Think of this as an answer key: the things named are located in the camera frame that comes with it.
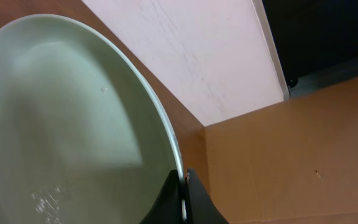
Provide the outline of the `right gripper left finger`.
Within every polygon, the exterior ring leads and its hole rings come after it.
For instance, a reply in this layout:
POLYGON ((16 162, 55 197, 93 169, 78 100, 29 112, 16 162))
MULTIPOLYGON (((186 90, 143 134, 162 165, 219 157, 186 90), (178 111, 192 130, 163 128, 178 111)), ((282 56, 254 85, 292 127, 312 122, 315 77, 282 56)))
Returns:
POLYGON ((177 170, 171 170, 149 212, 140 224, 182 224, 181 187, 177 170))

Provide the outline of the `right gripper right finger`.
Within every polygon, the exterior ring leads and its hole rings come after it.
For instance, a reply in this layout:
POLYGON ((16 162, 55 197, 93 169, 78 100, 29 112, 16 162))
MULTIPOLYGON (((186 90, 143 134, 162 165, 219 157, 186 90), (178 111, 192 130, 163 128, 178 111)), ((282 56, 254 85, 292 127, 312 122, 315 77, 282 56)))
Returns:
POLYGON ((190 224, 229 224, 215 207, 194 169, 185 178, 187 222, 190 224))

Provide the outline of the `light blue plate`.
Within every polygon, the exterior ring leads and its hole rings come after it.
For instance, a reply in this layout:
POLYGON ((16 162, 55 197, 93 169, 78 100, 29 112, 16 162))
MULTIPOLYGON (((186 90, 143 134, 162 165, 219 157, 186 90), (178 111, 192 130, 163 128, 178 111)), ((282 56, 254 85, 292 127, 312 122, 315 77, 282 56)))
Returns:
POLYGON ((169 118, 112 42, 53 14, 0 28, 0 223, 139 223, 171 170, 169 118))

